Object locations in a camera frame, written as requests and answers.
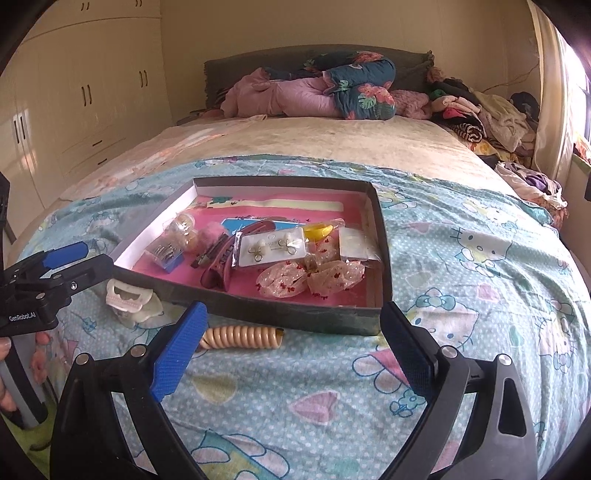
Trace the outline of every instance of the light blue bedsheet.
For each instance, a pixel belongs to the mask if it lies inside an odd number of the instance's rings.
[[[394,300],[440,344],[473,358],[513,357],[535,423],[540,476],[547,471],[589,409],[591,301],[542,208],[386,168],[273,155],[217,158],[72,203],[43,223],[23,256],[79,240],[92,254],[109,253],[187,179],[228,175],[373,182],[387,228]],[[170,310],[180,314],[178,307]],[[104,285],[76,295],[59,319],[49,370],[60,391],[76,354],[122,355],[156,333],[118,323],[105,306]],[[237,322],[210,316],[209,323]],[[394,458],[424,399],[405,384],[383,337],[288,330],[278,351],[196,354],[163,406],[210,478],[369,479]],[[458,447],[467,407],[441,462]],[[119,399],[117,408],[131,451],[145,465]]]

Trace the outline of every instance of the box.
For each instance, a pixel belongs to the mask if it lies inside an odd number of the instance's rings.
[[[144,257],[145,247],[195,202],[202,203],[193,211],[197,227],[225,218],[265,218],[288,224],[343,218],[347,226],[363,229],[377,243],[381,267],[367,268],[360,284],[326,298],[309,291],[288,299],[261,297],[252,279],[258,273],[240,269],[233,270],[227,293],[208,290],[200,285],[202,269],[190,266],[194,258],[186,258],[167,274]],[[384,220],[378,195],[365,181],[287,176],[196,178],[161,204],[135,235],[113,250],[111,257],[115,278],[151,288],[161,300],[185,306],[197,300],[212,314],[290,329],[377,335],[380,309],[392,300]]]

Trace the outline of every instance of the headboard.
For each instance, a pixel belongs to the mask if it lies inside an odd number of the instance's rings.
[[[428,93],[427,70],[434,65],[435,57],[431,51],[413,53],[394,48],[371,47],[368,45],[299,45],[293,47],[269,48],[251,51],[205,62],[206,106],[212,108],[216,103],[216,92],[230,88],[245,75],[258,67],[273,67],[277,70],[298,70],[303,63],[320,55],[340,50],[369,50],[387,56],[396,65],[396,78],[392,90],[414,90]]]

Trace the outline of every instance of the small white card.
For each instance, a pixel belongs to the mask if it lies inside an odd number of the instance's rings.
[[[285,260],[300,260],[307,254],[302,227],[244,235],[240,241],[238,266],[250,267]]]

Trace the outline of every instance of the beige spiral hair tie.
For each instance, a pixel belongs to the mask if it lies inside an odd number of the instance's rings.
[[[231,347],[277,349],[282,341],[282,328],[229,325],[208,328],[199,346],[205,350]]]

